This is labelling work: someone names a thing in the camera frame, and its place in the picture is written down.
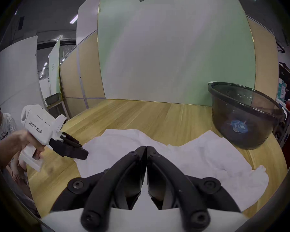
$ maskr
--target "white towel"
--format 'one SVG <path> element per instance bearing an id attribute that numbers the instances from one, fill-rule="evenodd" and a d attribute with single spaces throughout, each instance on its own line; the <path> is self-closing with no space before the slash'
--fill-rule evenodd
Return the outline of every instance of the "white towel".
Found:
<path id="1" fill-rule="evenodd" d="M 159 143 L 139 130 L 107 129 L 83 146 L 89 152 L 86 160 L 74 160 L 81 177 L 86 178 L 110 168 L 139 146 L 153 146 L 186 175 L 218 179 L 241 211 L 258 201 L 268 184 L 262 165 L 252 170 L 231 143 L 210 130 L 177 147 Z"/>

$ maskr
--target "poster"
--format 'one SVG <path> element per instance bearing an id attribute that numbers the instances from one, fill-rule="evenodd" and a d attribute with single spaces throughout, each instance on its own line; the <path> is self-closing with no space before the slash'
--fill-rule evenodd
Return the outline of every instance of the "poster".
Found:
<path id="1" fill-rule="evenodd" d="M 255 86 L 238 0 L 100 0 L 98 47 L 107 99 L 211 106 L 209 81 Z"/>
<path id="2" fill-rule="evenodd" d="M 49 54 L 48 59 L 48 74 L 51 95 L 61 93 L 60 92 L 60 77 L 59 77 L 59 47 L 60 38 L 56 42 L 54 48 Z"/>

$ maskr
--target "blue sticker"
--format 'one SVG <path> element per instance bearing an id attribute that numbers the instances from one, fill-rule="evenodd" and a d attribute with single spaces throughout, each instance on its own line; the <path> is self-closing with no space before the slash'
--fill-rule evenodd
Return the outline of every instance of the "blue sticker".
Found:
<path id="1" fill-rule="evenodd" d="M 239 133 L 248 132 L 247 125 L 244 122 L 241 122 L 240 120 L 232 120 L 231 125 L 233 127 L 233 131 L 235 132 Z"/>

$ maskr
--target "wooden table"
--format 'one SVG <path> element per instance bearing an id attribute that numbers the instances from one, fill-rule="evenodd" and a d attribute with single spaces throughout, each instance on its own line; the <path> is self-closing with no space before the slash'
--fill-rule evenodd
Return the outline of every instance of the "wooden table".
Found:
<path id="1" fill-rule="evenodd" d="M 181 146 L 208 130 L 220 135 L 212 123 L 211 107 L 127 100 L 105 100 L 69 120 L 62 130 L 83 145 L 108 128 L 138 129 L 156 141 L 174 146 Z M 237 149 L 253 169 L 265 166 L 269 176 L 263 196 L 244 211 L 252 217 L 277 190 L 287 174 L 287 166 L 273 134 L 257 149 Z M 43 217 L 69 180 L 80 175 L 71 158 L 61 157 L 48 148 L 42 155 L 45 163 L 41 172 L 28 167 L 28 178 L 33 199 Z"/>

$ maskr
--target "white t-shirt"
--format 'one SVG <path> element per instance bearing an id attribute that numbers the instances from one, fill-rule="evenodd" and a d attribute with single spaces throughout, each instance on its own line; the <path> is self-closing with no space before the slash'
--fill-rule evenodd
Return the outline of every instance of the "white t-shirt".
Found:
<path id="1" fill-rule="evenodd" d="M 0 140 L 4 139 L 12 132 L 16 131 L 16 123 L 11 114 L 2 113 L 2 122 L 0 125 Z"/>

